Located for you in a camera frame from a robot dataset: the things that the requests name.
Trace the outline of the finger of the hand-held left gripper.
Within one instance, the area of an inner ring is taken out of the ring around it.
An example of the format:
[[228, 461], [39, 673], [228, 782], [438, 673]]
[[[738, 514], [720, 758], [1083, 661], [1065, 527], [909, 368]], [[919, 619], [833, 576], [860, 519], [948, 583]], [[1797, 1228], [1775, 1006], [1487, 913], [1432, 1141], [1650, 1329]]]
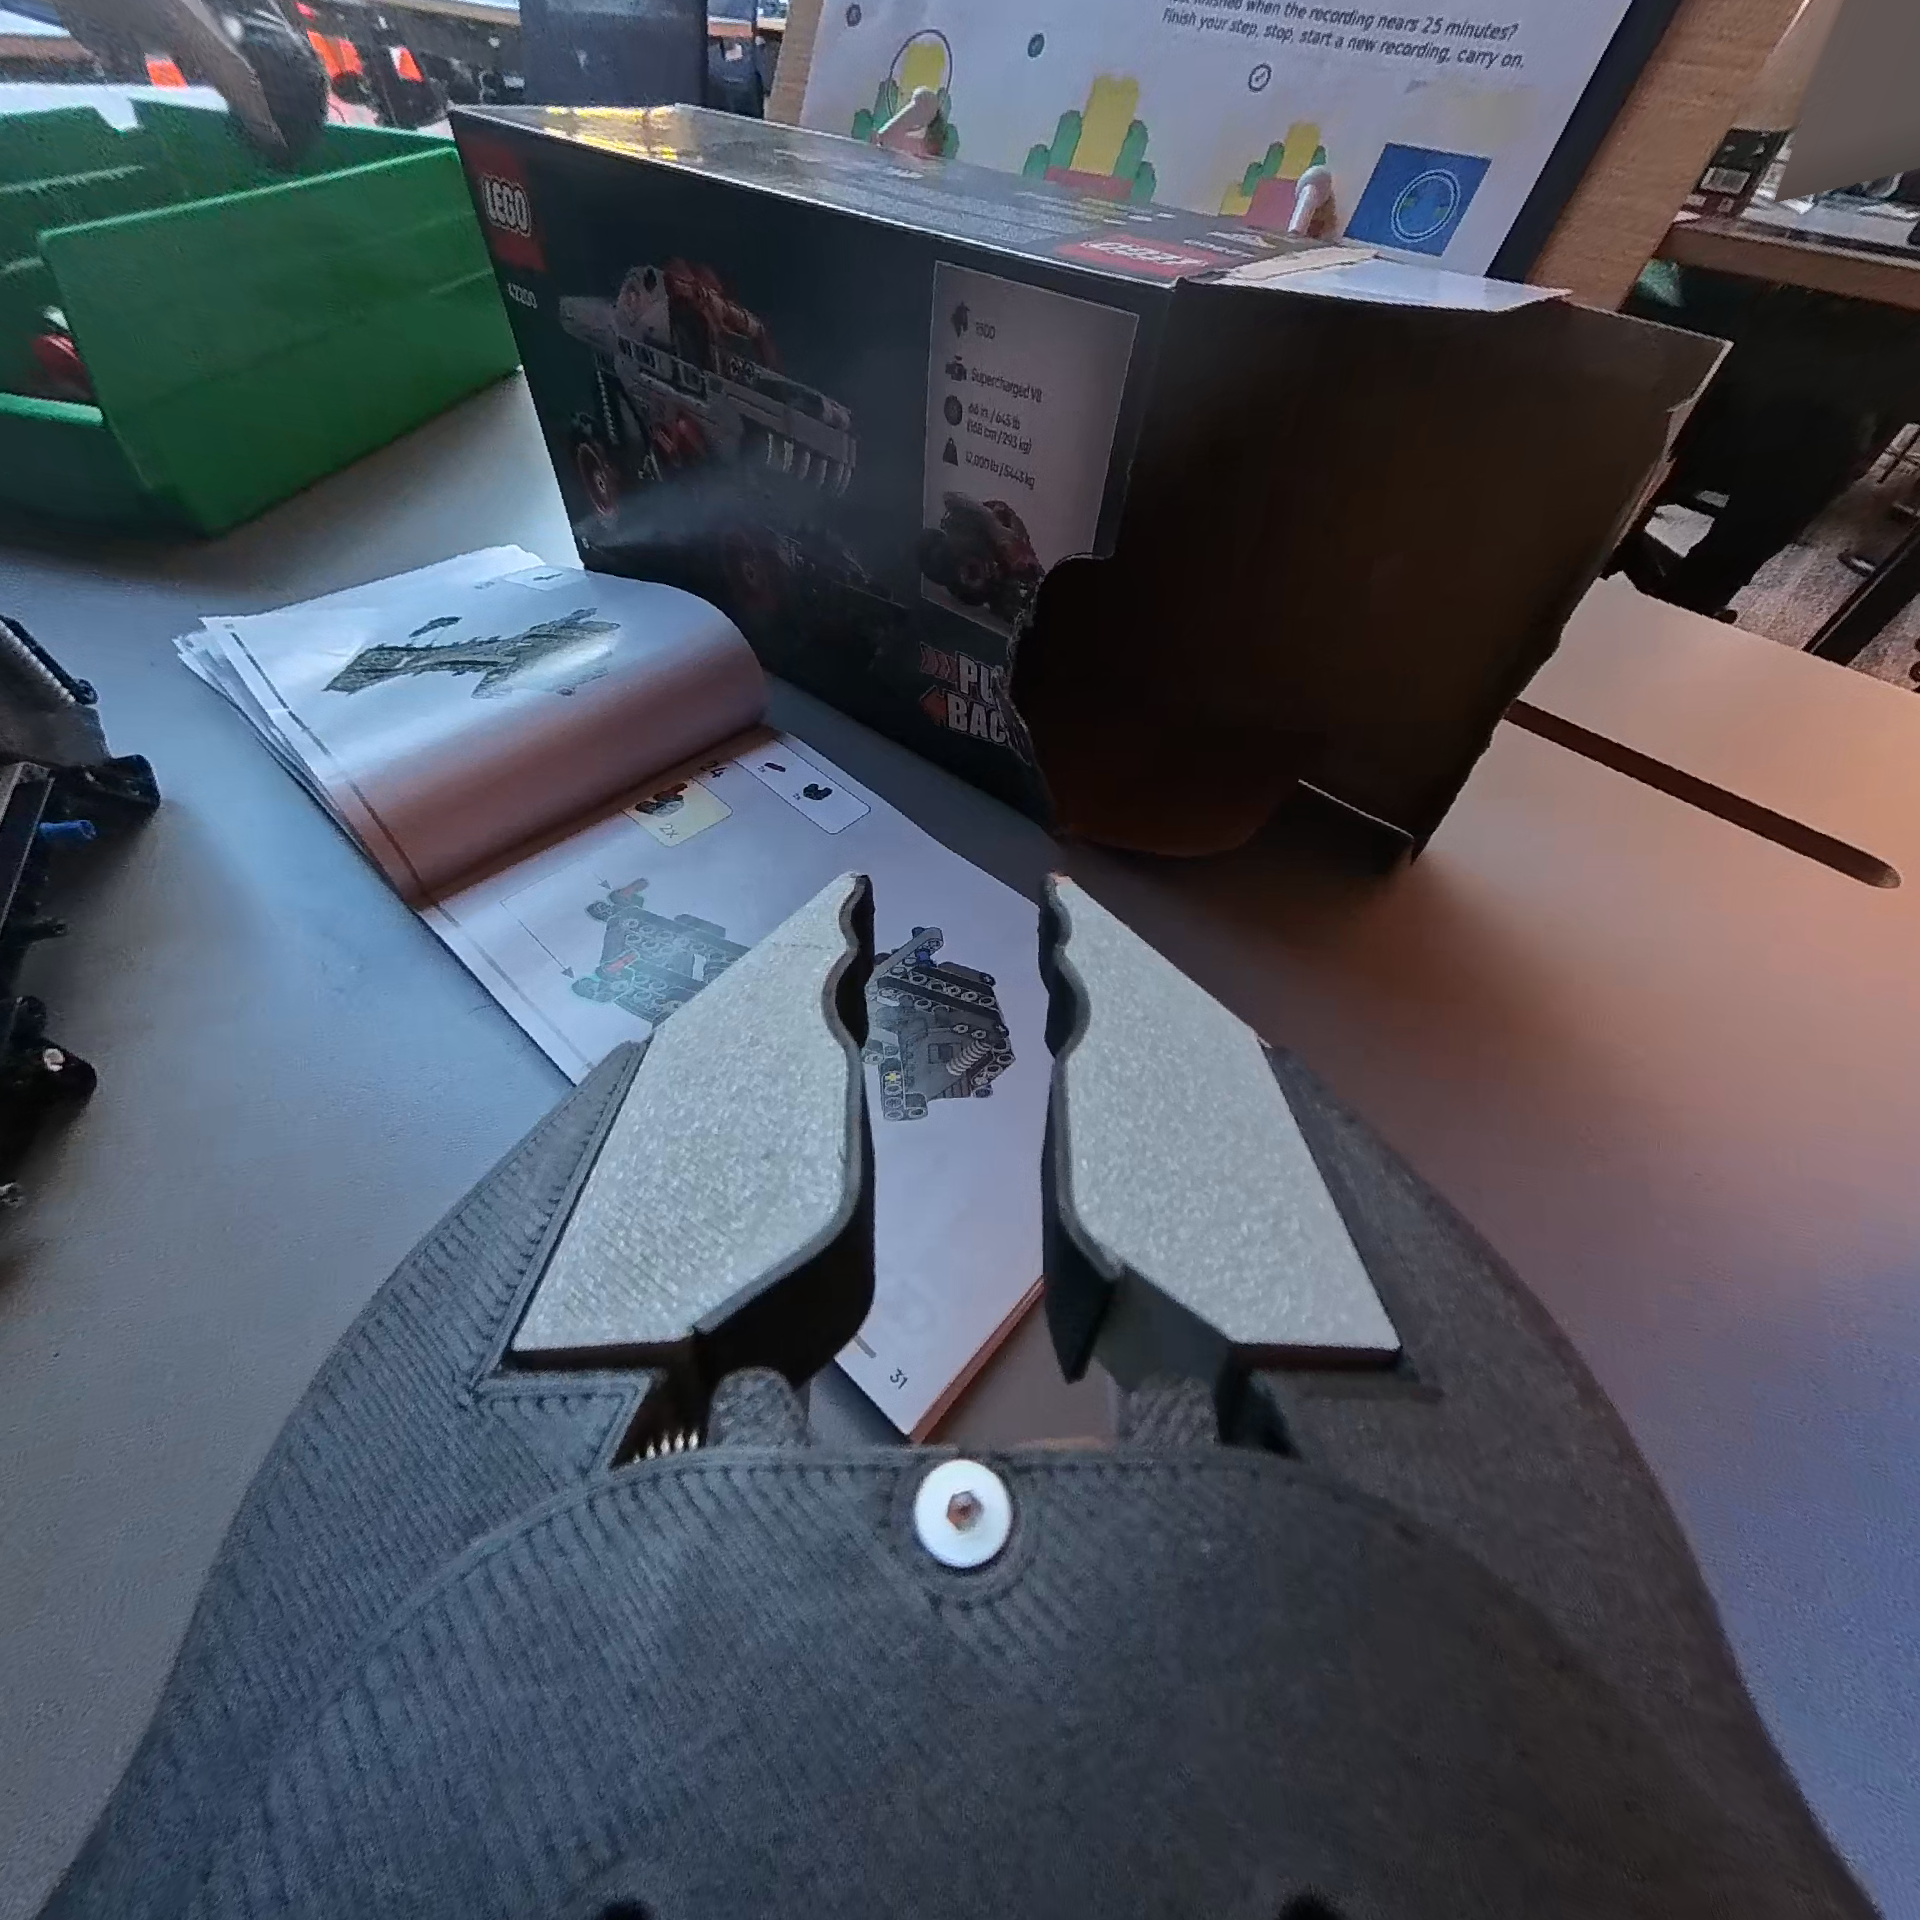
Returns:
[[263, 156], [291, 156], [289, 132], [262, 86], [249, 55], [249, 30], [289, 39], [291, 21], [284, 7], [201, 7], [201, 0], [110, 0], [110, 34], [131, 39], [142, 55], [174, 55], [193, 86], [207, 86], [244, 133]]

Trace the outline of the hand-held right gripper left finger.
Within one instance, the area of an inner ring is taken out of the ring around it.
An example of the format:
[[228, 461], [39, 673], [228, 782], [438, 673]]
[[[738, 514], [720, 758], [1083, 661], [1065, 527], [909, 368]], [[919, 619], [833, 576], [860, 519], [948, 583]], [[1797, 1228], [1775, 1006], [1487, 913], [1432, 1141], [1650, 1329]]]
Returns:
[[870, 873], [660, 1021], [510, 1339], [517, 1373], [823, 1373], [873, 1306]]

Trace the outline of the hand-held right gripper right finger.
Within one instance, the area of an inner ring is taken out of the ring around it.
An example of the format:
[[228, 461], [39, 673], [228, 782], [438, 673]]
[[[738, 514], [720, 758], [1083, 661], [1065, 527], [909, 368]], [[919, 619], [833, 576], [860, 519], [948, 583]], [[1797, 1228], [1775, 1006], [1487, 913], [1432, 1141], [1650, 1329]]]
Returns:
[[1393, 1364], [1399, 1330], [1263, 1039], [1095, 903], [1041, 899], [1044, 1330], [1060, 1380], [1237, 1391]]

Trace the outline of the black lego chassis assembly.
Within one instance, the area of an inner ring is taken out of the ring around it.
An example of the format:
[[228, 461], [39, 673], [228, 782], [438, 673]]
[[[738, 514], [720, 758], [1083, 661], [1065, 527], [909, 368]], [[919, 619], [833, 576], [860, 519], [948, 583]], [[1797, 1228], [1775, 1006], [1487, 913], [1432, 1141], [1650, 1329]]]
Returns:
[[22, 966], [65, 919], [64, 870], [158, 813], [146, 758], [110, 758], [95, 690], [22, 619], [0, 619], [0, 1212], [22, 1211], [36, 1141], [95, 1097], [95, 1067], [53, 1032]]

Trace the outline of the pile of lego pieces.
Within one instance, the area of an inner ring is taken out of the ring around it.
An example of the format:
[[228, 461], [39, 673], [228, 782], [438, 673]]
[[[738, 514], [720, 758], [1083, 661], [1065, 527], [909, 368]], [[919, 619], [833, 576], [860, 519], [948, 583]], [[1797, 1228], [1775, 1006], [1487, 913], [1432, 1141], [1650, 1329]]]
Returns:
[[0, 388], [95, 408], [95, 386], [64, 303], [26, 303], [15, 314], [5, 335]]

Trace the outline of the lego instruction booklet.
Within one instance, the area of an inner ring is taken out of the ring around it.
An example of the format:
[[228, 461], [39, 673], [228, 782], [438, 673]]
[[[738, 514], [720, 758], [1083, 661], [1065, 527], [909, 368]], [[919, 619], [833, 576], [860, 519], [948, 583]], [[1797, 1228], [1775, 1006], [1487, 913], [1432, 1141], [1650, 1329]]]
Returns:
[[685, 586], [482, 550], [174, 654], [570, 1084], [870, 873], [873, 1311], [839, 1373], [923, 1440], [1041, 1298], [1041, 909], [780, 732]]

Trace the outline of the black lego set box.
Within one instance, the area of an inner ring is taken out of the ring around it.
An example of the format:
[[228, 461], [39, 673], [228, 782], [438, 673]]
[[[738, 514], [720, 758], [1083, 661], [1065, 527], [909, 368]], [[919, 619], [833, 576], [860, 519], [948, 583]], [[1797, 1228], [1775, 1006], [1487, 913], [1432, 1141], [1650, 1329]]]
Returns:
[[1110, 853], [1423, 853], [1730, 350], [717, 105], [449, 139], [582, 560]]

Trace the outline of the green plastic bin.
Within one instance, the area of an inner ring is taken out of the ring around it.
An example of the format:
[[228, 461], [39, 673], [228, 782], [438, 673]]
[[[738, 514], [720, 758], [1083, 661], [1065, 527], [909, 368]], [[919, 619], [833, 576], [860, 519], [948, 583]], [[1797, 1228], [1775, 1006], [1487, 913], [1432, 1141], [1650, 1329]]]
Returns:
[[457, 149], [325, 123], [272, 167], [152, 94], [5, 114], [0, 341], [64, 303], [95, 408], [0, 395], [15, 514], [221, 538], [517, 368]]

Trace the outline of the white printed instruction sheet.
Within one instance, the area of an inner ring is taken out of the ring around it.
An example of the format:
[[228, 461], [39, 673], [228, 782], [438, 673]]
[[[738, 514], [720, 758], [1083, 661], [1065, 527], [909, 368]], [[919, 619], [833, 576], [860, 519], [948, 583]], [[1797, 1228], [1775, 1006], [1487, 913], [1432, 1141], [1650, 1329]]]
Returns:
[[1489, 274], [1634, 7], [1609, 0], [850, 0], [821, 7], [802, 132], [912, 88], [943, 156]]

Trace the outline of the wooden office desk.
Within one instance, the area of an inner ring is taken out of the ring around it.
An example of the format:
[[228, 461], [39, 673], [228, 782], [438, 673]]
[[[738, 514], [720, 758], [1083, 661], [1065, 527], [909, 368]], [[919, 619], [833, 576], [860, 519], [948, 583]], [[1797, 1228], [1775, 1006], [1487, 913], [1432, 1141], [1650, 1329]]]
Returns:
[[1920, 312], [1920, 210], [1878, 195], [1757, 195], [1738, 216], [1677, 216], [1654, 257], [1803, 295]]

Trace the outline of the brown cardboard panel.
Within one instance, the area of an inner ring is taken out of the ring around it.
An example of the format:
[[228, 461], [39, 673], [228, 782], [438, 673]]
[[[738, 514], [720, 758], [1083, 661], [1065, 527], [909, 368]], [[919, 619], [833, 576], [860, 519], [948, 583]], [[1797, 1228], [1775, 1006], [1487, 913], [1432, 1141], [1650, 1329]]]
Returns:
[[1797, 0], [1634, 0], [1487, 274], [1623, 303], [1797, 19]]

